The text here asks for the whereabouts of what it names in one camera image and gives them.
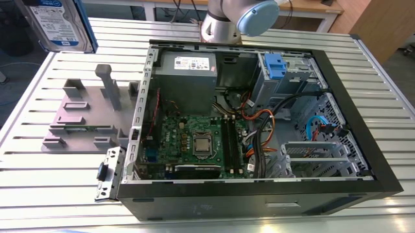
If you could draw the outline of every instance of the cpu socket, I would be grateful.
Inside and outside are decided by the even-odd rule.
[[[197,159],[212,156],[212,135],[207,132],[193,134],[193,155]]]

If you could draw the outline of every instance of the slotted aluminum surface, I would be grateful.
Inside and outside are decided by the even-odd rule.
[[[93,70],[112,66],[118,85],[140,80],[148,39],[199,41],[197,26],[90,18],[96,54],[50,53],[0,131],[0,229],[112,227],[145,232],[413,232],[415,122],[412,107],[364,47],[348,35],[269,30],[244,44],[324,50],[359,108],[404,192],[367,201],[324,217],[221,219],[139,223],[118,203],[94,203],[96,168],[104,154],[44,154],[41,140],[53,120],[65,79],[101,85]]]

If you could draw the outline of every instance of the green circuit board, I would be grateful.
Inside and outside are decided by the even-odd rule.
[[[221,167],[221,179],[244,178],[247,173],[244,169],[239,171],[225,171],[225,158],[223,151],[221,138],[221,117],[207,116],[167,116],[161,124],[161,143],[157,151],[157,164],[196,164],[196,165],[216,165]],[[237,142],[241,140],[241,132],[245,130],[245,121],[236,120],[235,128],[237,132]],[[205,134],[211,137],[212,152],[207,158],[197,158],[193,155],[193,137],[199,134]],[[237,144],[239,161],[243,167],[243,152],[241,145]],[[160,169],[149,171],[152,177],[161,178]]]

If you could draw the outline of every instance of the power supply label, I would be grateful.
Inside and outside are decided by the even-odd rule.
[[[72,24],[65,20],[65,9],[60,1],[38,0],[38,6],[29,8],[49,41],[56,45],[76,46],[78,39]]]
[[[207,57],[176,57],[175,69],[209,70]]]

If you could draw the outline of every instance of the black front bezel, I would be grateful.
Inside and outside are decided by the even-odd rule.
[[[331,93],[340,108],[345,123],[355,137],[360,152],[369,166],[372,181],[308,181],[308,182],[255,182],[255,183],[156,183],[120,184],[117,198],[157,198],[157,197],[209,197],[244,195],[281,195],[312,193],[359,193],[372,196],[371,199],[391,196],[403,191],[397,178],[377,147],[357,108],[343,86],[325,52],[321,50],[292,49],[271,46],[227,45],[200,42],[177,42],[149,40],[149,44],[176,44],[199,46],[227,46],[235,50],[261,48],[264,50],[289,50],[311,53],[317,63],[321,75],[327,81]]]

